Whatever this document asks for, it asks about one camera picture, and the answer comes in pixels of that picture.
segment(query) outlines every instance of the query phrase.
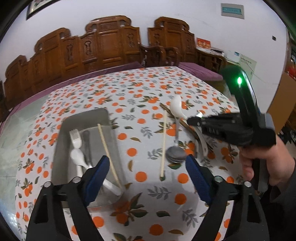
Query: orange print tablecloth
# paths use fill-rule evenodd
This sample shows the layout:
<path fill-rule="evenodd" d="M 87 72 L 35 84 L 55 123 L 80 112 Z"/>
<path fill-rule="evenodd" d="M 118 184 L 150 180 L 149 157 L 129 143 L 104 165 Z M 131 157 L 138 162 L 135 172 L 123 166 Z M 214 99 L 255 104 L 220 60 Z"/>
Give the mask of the orange print tablecloth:
<path fill-rule="evenodd" d="M 42 185 L 50 180 L 54 148 L 64 118 L 94 108 L 108 109 L 117 136 L 127 179 L 125 194 L 131 202 L 117 210 L 90 215 L 104 240 L 191 240 L 205 216 L 207 206 L 195 192 L 185 164 L 165 164 L 160 180 L 163 110 L 180 94 L 186 116 L 238 112 L 225 96 L 200 79 L 177 67 L 134 69 L 98 76 L 53 91 L 28 135 L 21 154 L 16 181 L 16 217 L 25 239 L 28 221 Z M 166 147 L 174 144 L 176 125 L 169 119 Z M 190 154 L 194 138 L 183 127 L 179 145 Z M 205 137 L 213 148 L 200 164 L 228 182 L 241 183 L 241 167 L 235 146 Z M 232 203 L 216 240 L 222 240 Z M 70 214 L 66 221 L 73 240 L 79 240 Z"/>

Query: green led light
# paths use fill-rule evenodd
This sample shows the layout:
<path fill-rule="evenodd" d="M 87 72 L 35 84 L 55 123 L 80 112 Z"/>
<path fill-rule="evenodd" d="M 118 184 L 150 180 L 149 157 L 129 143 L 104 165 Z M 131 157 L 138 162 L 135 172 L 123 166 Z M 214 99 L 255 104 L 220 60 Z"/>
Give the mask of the green led light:
<path fill-rule="evenodd" d="M 242 78 L 241 78 L 241 77 L 238 77 L 238 79 L 237 79 L 237 83 L 238 83 L 239 85 L 241 85 L 241 83 L 242 83 Z"/>

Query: wooden chopstick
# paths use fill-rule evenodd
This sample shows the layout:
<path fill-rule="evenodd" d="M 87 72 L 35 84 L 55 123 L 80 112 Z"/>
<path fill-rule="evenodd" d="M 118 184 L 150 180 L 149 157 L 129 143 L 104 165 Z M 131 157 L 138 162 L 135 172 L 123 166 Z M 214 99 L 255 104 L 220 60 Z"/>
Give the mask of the wooden chopstick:
<path fill-rule="evenodd" d="M 174 116 L 170 109 L 164 105 L 163 103 L 160 103 L 160 107 L 163 108 L 170 116 Z M 195 132 L 195 130 L 191 129 L 190 126 L 184 121 L 184 120 L 181 120 L 180 121 L 181 125 L 186 129 L 188 130 L 196 140 L 199 140 L 200 138 L 198 137 L 197 133 Z"/>
<path fill-rule="evenodd" d="M 165 169 L 165 137 L 166 137 L 166 123 L 167 123 L 167 112 L 163 113 L 163 152 L 162 159 L 160 165 L 160 177 L 164 177 L 164 169 Z"/>
<path fill-rule="evenodd" d="M 110 167 L 111 167 L 111 171 L 113 173 L 113 176 L 114 176 L 116 182 L 118 183 L 118 186 L 120 188 L 122 188 L 121 183 L 120 183 L 120 181 L 118 179 L 117 173 L 115 171 L 115 167 L 114 167 L 113 162 L 111 160 L 111 156 L 110 156 L 110 153 L 109 153 L 109 150 L 108 150 L 106 141 L 105 141 L 105 137 L 104 137 L 104 134 L 103 134 L 103 130 L 102 130 L 101 124 L 98 124 L 98 129 L 99 129 L 99 133 L 100 133 L 100 136 L 101 136 L 101 140 L 102 140 L 102 143 L 103 143 L 103 146 L 104 146 L 106 155 L 107 155 L 107 157 L 109 158 L 109 161 L 110 161 Z"/>

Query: metal screw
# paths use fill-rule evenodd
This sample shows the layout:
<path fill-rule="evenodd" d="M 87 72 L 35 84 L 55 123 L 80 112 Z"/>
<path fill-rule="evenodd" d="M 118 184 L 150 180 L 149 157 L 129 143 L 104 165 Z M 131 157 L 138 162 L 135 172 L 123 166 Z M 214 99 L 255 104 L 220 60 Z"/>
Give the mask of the metal screw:
<path fill-rule="evenodd" d="M 247 188 L 250 188 L 252 186 L 252 184 L 250 182 L 244 182 L 244 185 L 247 187 Z"/>
<path fill-rule="evenodd" d="M 72 179 L 72 182 L 74 182 L 74 183 L 78 183 L 80 181 L 81 181 L 81 177 L 75 177 Z"/>
<path fill-rule="evenodd" d="M 48 187 L 50 187 L 51 186 L 51 182 L 50 181 L 47 181 L 46 183 L 44 183 L 43 184 L 43 186 L 45 187 L 45 188 L 48 188 Z"/>
<path fill-rule="evenodd" d="M 218 183 L 223 182 L 223 178 L 220 177 L 220 176 L 215 176 L 215 177 L 214 177 L 214 180 L 215 180 L 216 182 L 218 182 Z"/>

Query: gray tray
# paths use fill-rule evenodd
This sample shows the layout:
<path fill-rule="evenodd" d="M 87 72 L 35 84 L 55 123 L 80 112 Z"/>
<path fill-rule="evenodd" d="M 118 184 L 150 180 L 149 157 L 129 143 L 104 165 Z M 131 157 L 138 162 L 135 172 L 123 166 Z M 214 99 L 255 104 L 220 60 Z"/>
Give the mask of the gray tray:
<path fill-rule="evenodd" d="M 126 183 L 121 161 L 118 152 L 118 146 L 116 143 L 116 138 L 114 131 L 112 130 L 111 122 L 109 119 L 109 114 L 106 109 L 94 109 L 86 111 L 83 113 L 75 114 L 68 117 L 62 123 L 59 137 L 57 140 L 57 145 L 54 153 L 53 159 L 53 168 L 52 168 L 52 178 L 51 182 L 54 185 L 65 184 L 71 181 L 74 177 L 77 176 L 76 165 L 70 158 L 70 152 L 73 149 L 70 134 L 69 132 L 74 129 L 78 129 L 81 138 L 82 138 L 82 147 L 80 148 L 86 157 L 86 162 L 88 161 L 88 154 L 86 152 L 87 140 L 84 139 L 83 132 L 89 131 L 89 145 L 90 145 L 90 163 L 95 166 L 102 155 L 106 155 L 104 150 L 103 143 L 99 134 L 97 124 L 102 125 L 103 134 L 108 146 L 108 150 L 111 155 L 116 173 L 120 180 L 121 187 L 124 187 L 122 184 Z M 113 184 L 119 186 L 115 181 L 115 178 L 109 169 L 109 172 L 106 177 L 107 180 Z M 99 191 L 99 194 L 96 200 L 89 204 L 88 207 L 104 207 L 116 203 L 120 197 L 114 195 L 108 189 L 102 187 Z M 63 202 L 63 208 L 68 208 L 67 203 Z"/>

